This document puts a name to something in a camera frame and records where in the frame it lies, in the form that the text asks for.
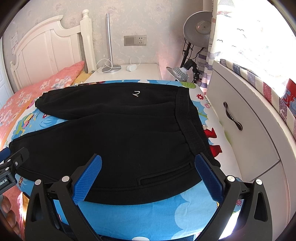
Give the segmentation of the person's left hand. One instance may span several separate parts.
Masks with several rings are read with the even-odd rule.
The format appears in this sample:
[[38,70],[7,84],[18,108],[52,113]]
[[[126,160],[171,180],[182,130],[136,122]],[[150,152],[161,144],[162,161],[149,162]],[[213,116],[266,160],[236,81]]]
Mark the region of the person's left hand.
[[1,208],[3,212],[6,214],[6,221],[14,230],[17,235],[21,234],[20,227],[18,222],[16,221],[16,214],[11,209],[11,202],[6,196],[1,196]]

